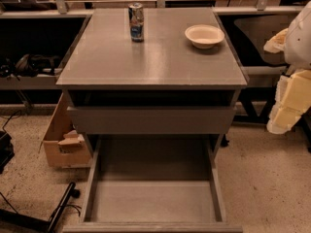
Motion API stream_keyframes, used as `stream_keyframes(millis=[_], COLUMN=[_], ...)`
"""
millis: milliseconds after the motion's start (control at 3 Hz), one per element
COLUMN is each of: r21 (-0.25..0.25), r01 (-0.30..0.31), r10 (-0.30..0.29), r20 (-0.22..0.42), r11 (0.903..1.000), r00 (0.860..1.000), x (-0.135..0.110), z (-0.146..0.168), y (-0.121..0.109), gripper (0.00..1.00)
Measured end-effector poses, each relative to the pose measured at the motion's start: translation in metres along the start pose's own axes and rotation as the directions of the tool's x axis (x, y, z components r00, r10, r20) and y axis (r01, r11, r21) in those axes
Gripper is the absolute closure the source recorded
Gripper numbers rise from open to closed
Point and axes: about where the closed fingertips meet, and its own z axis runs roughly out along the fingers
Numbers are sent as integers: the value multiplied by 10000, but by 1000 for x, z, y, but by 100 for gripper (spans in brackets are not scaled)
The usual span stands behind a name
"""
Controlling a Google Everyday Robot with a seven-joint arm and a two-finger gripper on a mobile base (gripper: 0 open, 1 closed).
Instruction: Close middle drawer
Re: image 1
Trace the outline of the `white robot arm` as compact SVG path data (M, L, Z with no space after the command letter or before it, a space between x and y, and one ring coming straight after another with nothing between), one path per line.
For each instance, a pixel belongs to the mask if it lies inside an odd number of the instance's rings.
M288 28L268 40L263 49L272 53L282 51L290 65L277 82L275 104L266 125L270 133L284 134L311 107L311 2Z

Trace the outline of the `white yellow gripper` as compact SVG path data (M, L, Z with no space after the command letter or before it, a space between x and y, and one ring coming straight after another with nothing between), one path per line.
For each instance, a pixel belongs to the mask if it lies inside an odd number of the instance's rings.
M290 65L277 82L275 104L266 124L267 130L273 134L285 134L290 131L311 107L310 54L301 54L297 47L291 50L288 38L288 29L283 29L263 47L265 51L272 53L282 51Z

